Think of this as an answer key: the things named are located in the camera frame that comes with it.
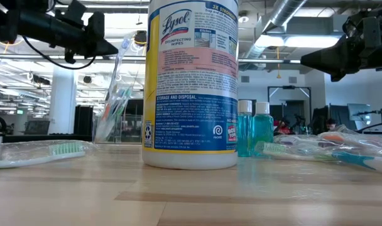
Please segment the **lysol logo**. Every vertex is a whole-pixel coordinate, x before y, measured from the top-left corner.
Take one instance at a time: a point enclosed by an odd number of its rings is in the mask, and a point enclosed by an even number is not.
[[[237,141],[236,127],[235,126],[229,126],[227,128],[227,141],[229,141],[229,142],[236,142]]]
[[[164,37],[161,39],[161,42],[163,43],[166,39],[168,39],[171,36],[187,33],[188,24],[191,20],[191,14],[192,14],[191,10],[181,9],[169,15],[163,21]]]

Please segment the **computer monitor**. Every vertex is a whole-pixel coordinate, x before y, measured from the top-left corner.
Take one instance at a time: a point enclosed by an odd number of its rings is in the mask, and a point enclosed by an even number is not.
[[[369,104],[348,104],[347,107],[351,121],[371,122],[371,106]]]
[[[25,135],[47,135],[50,121],[29,121],[26,124]]]

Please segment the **person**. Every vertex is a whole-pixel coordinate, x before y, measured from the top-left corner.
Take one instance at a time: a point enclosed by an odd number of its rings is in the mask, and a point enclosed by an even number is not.
[[[327,121],[327,129],[328,131],[333,131],[336,128],[336,121],[335,119],[328,119]]]
[[[280,121],[279,121],[279,124],[278,124],[278,127],[275,129],[275,135],[290,135],[292,133],[292,131],[290,130],[290,128],[288,127],[289,125],[289,121],[285,118],[282,118]]]

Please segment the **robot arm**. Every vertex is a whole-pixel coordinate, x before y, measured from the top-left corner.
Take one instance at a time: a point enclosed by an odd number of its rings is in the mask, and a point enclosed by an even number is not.
[[[361,69],[382,70],[382,8],[350,16],[343,30],[336,45],[303,56],[301,64],[330,74],[333,82]]]
[[[95,12],[84,26],[86,7],[73,0],[68,11],[46,14],[48,0],[0,0],[8,11],[0,9],[0,41],[14,43],[18,35],[65,48],[65,61],[75,63],[74,55],[85,58],[118,52],[104,39],[104,14]]]

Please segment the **lysol disinfecting wipes container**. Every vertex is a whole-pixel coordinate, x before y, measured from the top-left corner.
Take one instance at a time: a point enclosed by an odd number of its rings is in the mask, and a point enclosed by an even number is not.
[[[151,0],[143,161],[209,170],[237,162],[237,0]]]

